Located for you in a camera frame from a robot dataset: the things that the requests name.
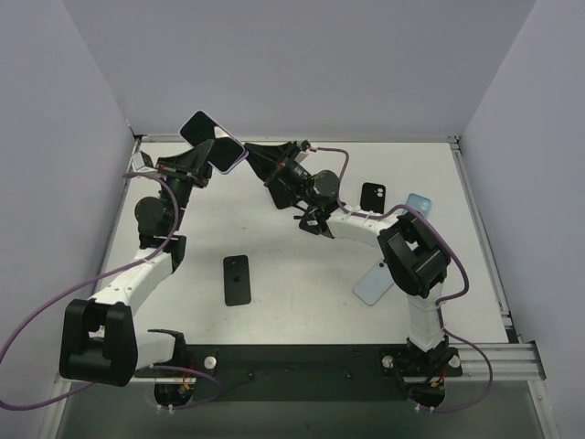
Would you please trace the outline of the aluminium front rail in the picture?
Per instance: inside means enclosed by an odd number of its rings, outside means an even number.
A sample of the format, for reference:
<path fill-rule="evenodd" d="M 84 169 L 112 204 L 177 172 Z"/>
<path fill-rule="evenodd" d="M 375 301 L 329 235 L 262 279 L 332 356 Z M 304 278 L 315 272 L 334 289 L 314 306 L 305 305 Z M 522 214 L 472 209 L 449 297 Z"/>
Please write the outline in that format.
<path fill-rule="evenodd" d="M 535 344 L 445 344 L 429 353 L 408 344 L 189 344 L 179 333 L 129 340 L 65 340 L 61 377 L 123 387 L 132 380 L 247 381 L 271 391 L 306 385 L 323 392 L 396 387 L 439 388 L 448 379 L 522 380 L 544 375 Z"/>

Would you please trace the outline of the black phone case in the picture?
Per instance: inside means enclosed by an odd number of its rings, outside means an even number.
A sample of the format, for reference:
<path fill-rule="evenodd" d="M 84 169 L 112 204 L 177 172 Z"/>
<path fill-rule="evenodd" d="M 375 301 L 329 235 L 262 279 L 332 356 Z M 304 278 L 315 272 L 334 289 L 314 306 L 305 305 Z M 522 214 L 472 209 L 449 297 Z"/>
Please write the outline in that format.
<path fill-rule="evenodd" d="M 386 187 L 379 183 L 365 182 L 360 194 L 360 207 L 377 214 L 385 212 Z"/>

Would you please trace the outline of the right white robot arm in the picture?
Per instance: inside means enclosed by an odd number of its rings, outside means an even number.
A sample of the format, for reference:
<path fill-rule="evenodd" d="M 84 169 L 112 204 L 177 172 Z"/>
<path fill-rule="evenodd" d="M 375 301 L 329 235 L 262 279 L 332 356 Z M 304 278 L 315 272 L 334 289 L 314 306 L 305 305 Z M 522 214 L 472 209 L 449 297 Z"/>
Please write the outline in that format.
<path fill-rule="evenodd" d="M 301 162 L 318 147 L 307 141 L 283 145 L 246 143 L 254 174 L 277 209 L 294 207 L 301 230 L 330 239 L 379 247 L 394 284 L 409 297 L 409 342 L 427 353 L 443 344 L 437 300 L 451 256 L 419 216 L 375 214 L 341 201 L 342 177 L 331 170 L 310 173 Z"/>

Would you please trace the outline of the light blue phone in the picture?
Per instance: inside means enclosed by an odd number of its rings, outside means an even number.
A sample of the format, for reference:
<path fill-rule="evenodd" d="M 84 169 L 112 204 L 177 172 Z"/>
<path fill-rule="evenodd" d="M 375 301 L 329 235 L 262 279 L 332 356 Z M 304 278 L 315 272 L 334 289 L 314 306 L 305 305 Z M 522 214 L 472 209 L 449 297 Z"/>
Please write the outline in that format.
<path fill-rule="evenodd" d="M 373 306 L 394 284 L 385 260 L 374 264 L 353 286 L 353 293 L 366 305 Z"/>

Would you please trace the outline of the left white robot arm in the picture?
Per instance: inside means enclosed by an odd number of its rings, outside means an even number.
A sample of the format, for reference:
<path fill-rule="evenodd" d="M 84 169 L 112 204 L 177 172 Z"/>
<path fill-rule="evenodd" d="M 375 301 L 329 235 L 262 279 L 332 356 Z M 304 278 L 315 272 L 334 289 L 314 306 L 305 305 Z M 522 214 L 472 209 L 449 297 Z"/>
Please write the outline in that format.
<path fill-rule="evenodd" d="M 107 275 L 100 291 L 88 299 L 74 299 L 66 307 L 61 377 L 122 387 L 140 369 L 159 369 L 173 377 L 190 366 L 182 333 L 138 331 L 133 318 L 184 260 L 186 237 L 177 231 L 192 189 L 209 183 L 208 157 L 215 144 L 208 139 L 180 155 L 161 157 L 148 173 L 160 190 L 135 205 L 139 247 L 133 260 Z"/>

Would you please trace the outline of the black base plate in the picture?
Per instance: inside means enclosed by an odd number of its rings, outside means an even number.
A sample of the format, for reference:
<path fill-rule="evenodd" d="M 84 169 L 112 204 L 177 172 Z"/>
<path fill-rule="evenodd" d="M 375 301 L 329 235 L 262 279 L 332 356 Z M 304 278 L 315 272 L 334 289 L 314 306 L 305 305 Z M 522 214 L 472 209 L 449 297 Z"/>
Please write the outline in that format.
<path fill-rule="evenodd" d="M 189 345 L 182 372 L 141 369 L 161 396 L 174 396 L 185 383 L 195 400 L 222 393 L 224 402 L 403 401 L 409 384 L 463 374 L 456 348 L 419 354 L 405 344 L 374 345 Z"/>

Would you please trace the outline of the light blue phone case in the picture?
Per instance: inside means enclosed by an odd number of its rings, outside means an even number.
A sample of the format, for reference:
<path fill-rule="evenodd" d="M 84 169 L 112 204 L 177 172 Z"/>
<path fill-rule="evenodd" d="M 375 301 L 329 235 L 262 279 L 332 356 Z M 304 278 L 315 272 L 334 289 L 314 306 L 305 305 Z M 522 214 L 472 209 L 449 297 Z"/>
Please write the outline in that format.
<path fill-rule="evenodd" d="M 432 202 L 429 198 L 423 197 L 416 193 L 410 193 L 407 197 L 406 205 L 416 209 L 425 219 L 430 216 Z"/>

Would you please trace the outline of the phone with lilac edge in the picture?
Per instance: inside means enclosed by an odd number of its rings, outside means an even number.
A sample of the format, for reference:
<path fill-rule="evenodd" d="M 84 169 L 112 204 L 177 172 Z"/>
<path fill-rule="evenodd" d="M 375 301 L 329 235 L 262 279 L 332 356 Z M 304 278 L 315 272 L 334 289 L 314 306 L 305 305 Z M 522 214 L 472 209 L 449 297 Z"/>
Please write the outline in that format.
<path fill-rule="evenodd" d="M 205 161 L 223 175 L 230 173 L 248 156 L 243 143 L 202 110 L 183 124 L 179 135 L 193 148 L 207 149 Z"/>

